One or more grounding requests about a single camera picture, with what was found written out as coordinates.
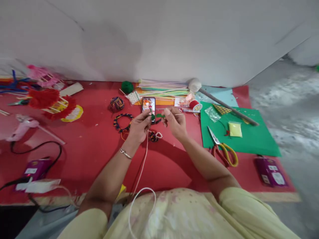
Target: green yarn ball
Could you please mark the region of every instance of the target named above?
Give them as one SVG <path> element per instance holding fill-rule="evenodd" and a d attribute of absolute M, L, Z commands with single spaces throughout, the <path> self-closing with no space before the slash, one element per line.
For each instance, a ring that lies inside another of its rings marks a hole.
<path fill-rule="evenodd" d="M 132 84 L 131 82 L 129 82 L 129 81 L 124 81 L 124 82 L 122 83 L 122 91 L 123 91 L 125 94 L 128 95 L 128 94 L 132 93 L 133 90 L 134 90 L 134 86 L 133 86 L 133 84 Z"/>

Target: red pom pom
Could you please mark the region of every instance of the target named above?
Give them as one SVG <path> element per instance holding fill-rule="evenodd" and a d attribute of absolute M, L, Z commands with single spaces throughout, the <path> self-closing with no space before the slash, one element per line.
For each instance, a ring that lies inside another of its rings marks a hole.
<path fill-rule="evenodd" d="M 69 114 L 72 113 L 72 111 L 76 108 L 76 102 L 75 99 L 69 97 L 69 96 L 65 96 L 63 97 L 66 101 L 68 101 L 68 105 L 67 107 L 56 114 L 51 114 L 49 112 L 45 112 L 44 116 L 47 117 L 50 120 L 59 120 L 59 119 L 63 119 L 65 117 L 67 117 Z"/>
<path fill-rule="evenodd" d="M 47 109 L 54 105 L 60 97 L 60 92 L 55 89 L 45 89 L 41 91 L 30 90 L 31 96 L 29 106 L 35 109 Z"/>

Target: yellow packet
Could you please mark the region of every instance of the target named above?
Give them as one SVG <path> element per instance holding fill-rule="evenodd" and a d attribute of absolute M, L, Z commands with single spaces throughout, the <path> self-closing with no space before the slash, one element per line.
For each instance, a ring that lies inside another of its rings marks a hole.
<path fill-rule="evenodd" d="M 241 123 L 228 122 L 228 125 L 229 125 L 230 136 L 241 137 L 241 138 L 243 137 Z"/>

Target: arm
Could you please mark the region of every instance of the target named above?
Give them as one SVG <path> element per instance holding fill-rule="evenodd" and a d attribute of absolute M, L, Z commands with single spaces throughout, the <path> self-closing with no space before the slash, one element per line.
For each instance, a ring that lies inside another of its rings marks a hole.
<path fill-rule="evenodd" d="M 173 107 L 164 110 L 166 120 L 164 125 L 169 126 L 172 134 L 185 148 L 195 167 L 207 180 L 209 189 L 218 200 L 219 194 L 228 187 L 238 187 L 237 180 L 214 156 L 200 146 L 194 139 L 189 138 L 186 131 L 185 115 L 178 115 L 180 111 Z"/>
<path fill-rule="evenodd" d="M 145 140 L 151 122 L 149 111 L 144 111 L 132 120 L 130 133 L 121 147 L 129 156 L 133 157 Z M 93 182 L 78 214 L 91 208 L 99 208 L 109 218 L 130 163 L 131 159 L 118 151 Z"/>

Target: hand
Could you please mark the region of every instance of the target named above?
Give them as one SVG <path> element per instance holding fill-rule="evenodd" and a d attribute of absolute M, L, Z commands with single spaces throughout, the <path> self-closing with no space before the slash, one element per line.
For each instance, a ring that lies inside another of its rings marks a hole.
<path fill-rule="evenodd" d="M 132 120 L 127 140 L 132 140 L 139 144 L 145 140 L 147 131 L 150 129 L 152 123 L 150 113 L 151 111 L 145 110 Z"/>
<path fill-rule="evenodd" d="M 169 126 L 173 136 L 179 141 L 187 138 L 185 115 L 178 115 L 180 111 L 176 107 L 169 107 L 163 111 L 165 119 L 162 119 L 165 127 Z"/>

